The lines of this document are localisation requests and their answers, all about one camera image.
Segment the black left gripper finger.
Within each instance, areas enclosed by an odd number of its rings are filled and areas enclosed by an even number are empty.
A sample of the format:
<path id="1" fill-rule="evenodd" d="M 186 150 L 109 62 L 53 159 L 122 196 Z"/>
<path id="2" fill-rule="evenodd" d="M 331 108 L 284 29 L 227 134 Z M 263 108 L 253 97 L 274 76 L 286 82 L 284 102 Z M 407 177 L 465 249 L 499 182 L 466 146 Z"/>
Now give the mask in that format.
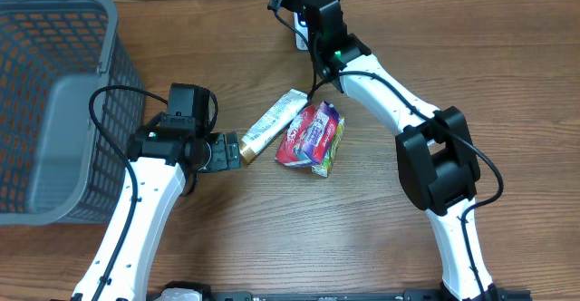
<path id="1" fill-rule="evenodd" d="M 233 131 L 226 134 L 226 157 L 229 170 L 239 170 L 241 168 L 238 137 Z"/>
<path id="2" fill-rule="evenodd" d="M 203 173 L 218 172 L 227 168 L 226 137 L 224 133 L 211 133 L 207 138 L 210 149 L 208 163 L 200 170 Z"/>

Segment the white tube gold cap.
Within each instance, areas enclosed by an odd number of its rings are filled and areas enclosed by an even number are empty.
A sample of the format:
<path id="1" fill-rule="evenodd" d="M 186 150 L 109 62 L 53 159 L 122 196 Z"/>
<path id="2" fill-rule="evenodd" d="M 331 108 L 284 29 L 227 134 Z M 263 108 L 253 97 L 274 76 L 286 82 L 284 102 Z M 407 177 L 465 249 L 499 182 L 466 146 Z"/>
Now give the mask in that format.
<path id="1" fill-rule="evenodd" d="M 307 94 L 295 89 L 282 95 L 242 137 L 240 154 L 247 164 L 306 106 Z"/>

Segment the purple red pad pack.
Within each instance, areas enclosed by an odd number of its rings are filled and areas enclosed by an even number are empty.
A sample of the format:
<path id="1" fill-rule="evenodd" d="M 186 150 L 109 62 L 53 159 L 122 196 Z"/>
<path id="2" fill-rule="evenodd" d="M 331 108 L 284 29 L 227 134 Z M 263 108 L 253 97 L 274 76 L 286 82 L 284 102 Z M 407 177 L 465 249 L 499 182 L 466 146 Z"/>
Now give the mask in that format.
<path id="1" fill-rule="evenodd" d="M 290 168 L 323 163 L 338 131 L 340 114 L 329 102 L 305 107 L 291 121 L 275 159 Z"/>

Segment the green yellow snack pack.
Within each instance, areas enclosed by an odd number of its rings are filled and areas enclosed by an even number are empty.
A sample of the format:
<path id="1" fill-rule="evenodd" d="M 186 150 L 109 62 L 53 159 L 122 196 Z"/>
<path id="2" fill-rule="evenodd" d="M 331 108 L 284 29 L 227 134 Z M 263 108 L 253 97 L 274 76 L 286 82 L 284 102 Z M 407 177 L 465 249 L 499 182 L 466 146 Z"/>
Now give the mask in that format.
<path id="1" fill-rule="evenodd" d="M 326 151 L 322 163 L 318 165 L 313 165 L 311 167 L 312 173 L 321 176 L 323 178 L 328 178 L 330 176 L 336 158 L 336 152 L 340 146 L 343 137 L 344 122 L 345 118 L 341 117 L 338 122 L 336 132 L 333 136 L 332 143 L 328 148 L 328 150 Z"/>

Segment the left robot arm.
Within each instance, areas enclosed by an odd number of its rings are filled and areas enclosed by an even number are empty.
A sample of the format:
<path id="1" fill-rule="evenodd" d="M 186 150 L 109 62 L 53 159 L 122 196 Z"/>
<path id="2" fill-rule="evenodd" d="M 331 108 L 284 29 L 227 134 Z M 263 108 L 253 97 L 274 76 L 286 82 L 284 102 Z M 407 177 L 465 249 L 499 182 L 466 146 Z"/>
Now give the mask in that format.
<path id="1" fill-rule="evenodd" d="M 193 192 L 201 173 L 238 170 L 234 132 L 214 130 L 216 95 L 194 84 L 174 83 L 167 110 L 139 127 L 122 150 L 126 168 L 121 194 L 91 266 L 74 300 L 143 300 L 169 213 L 178 197 Z"/>

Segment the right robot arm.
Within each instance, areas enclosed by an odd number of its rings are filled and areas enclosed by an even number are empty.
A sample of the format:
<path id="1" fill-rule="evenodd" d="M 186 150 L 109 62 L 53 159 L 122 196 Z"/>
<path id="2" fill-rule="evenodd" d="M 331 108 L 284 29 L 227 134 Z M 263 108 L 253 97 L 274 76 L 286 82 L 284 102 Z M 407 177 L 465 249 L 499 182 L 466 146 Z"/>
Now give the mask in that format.
<path id="1" fill-rule="evenodd" d="M 348 31 L 341 0 L 270 0 L 269 9 L 301 15 L 304 39 L 322 83 L 355 99 L 394 135 L 399 181 L 433 228 L 443 268 L 442 285 L 454 300 L 490 300 L 488 273 L 475 224 L 479 163 L 488 157 L 470 137 L 455 107 L 440 110 L 407 90 L 372 50 Z"/>

